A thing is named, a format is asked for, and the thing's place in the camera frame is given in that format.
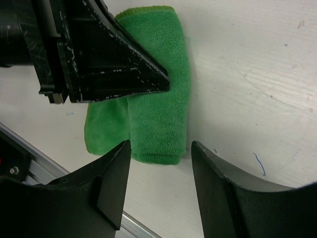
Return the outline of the green towel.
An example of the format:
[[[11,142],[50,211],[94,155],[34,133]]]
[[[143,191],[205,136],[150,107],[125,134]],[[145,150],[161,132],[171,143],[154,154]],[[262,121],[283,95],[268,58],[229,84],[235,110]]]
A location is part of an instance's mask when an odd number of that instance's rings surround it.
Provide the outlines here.
[[[191,72],[183,28],[170,6],[127,9],[116,20],[168,71],[168,92],[90,103],[84,126],[86,149],[104,155],[124,140],[133,159],[176,165],[186,152]]]

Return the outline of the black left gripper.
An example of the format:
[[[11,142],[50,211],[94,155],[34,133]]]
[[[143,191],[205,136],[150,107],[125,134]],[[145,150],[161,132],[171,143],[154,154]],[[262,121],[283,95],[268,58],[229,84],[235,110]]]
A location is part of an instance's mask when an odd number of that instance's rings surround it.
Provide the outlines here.
[[[68,19],[63,0],[0,2],[1,67],[32,65],[52,104],[82,101]]]

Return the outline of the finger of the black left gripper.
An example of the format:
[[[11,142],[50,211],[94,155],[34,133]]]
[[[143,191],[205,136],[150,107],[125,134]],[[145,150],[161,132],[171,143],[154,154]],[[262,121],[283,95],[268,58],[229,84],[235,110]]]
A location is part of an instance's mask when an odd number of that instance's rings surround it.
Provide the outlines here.
[[[102,0],[57,2],[59,46],[70,101],[90,103],[166,92],[167,70],[109,12]]]

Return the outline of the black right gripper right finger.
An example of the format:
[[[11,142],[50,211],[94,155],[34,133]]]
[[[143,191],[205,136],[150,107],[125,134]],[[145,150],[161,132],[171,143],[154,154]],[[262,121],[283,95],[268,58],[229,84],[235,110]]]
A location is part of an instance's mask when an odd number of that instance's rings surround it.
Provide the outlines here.
[[[256,177],[202,143],[191,146],[204,236],[207,238],[314,238],[317,185],[291,188]]]

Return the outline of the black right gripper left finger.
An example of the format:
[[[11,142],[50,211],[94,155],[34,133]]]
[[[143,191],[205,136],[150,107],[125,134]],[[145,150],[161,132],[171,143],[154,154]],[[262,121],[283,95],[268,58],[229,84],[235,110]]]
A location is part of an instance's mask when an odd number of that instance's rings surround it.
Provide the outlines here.
[[[113,238],[120,229],[131,145],[121,142],[48,184],[0,178],[3,238]]]

